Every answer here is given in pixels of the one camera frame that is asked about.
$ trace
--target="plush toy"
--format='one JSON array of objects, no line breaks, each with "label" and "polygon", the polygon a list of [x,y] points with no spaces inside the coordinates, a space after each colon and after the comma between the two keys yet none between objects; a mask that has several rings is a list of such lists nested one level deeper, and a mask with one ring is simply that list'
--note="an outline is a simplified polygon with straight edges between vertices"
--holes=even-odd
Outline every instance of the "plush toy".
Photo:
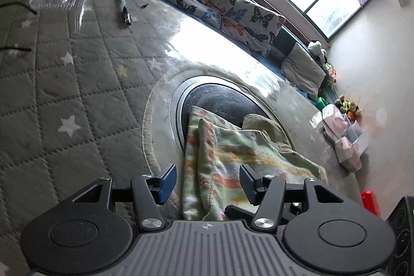
[{"label": "plush toy", "polygon": [[322,44],[319,41],[312,40],[309,43],[308,49],[322,64],[328,62],[328,59],[326,58],[326,50],[322,48]]},{"label": "plush toy", "polygon": [[351,122],[355,122],[359,115],[359,107],[354,101],[345,100],[345,96],[341,95],[335,101],[336,107],[342,114],[346,114]]}]

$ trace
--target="folded towel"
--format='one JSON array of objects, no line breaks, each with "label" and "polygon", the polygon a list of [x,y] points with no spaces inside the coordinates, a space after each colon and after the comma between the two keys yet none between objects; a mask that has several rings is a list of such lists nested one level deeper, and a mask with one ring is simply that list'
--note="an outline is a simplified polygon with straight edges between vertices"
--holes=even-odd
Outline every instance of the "folded towel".
[{"label": "folded towel", "polygon": [[184,218],[224,220],[228,205],[256,212],[257,207],[250,205],[240,185],[242,163],[259,175],[273,174],[287,183],[303,184],[307,177],[327,182],[324,168],[293,151],[277,122],[248,115],[240,129],[193,106],[184,164]]}]

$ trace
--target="white pillow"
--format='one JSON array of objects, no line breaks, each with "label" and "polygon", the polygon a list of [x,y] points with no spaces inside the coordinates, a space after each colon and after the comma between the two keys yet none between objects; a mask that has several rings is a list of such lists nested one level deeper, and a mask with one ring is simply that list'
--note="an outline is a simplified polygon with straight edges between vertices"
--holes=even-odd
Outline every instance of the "white pillow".
[{"label": "white pillow", "polygon": [[317,100],[317,93],[325,72],[312,59],[309,53],[298,43],[283,60],[280,70],[290,82],[308,94],[312,101]]}]

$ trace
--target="gray quilted fabric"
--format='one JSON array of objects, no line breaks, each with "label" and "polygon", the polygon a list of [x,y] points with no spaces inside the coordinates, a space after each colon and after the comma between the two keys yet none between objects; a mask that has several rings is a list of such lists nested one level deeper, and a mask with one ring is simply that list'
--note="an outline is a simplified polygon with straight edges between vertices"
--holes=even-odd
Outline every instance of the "gray quilted fabric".
[{"label": "gray quilted fabric", "polygon": [[118,0],[87,0],[77,33],[72,13],[0,9],[0,47],[32,48],[0,51],[0,270],[8,276],[28,271],[19,234],[31,219],[98,177],[126,186],[149,172],[144,108],[174,66],[160,61],[183,15],[157,0],[127,3],[130,28]]}]

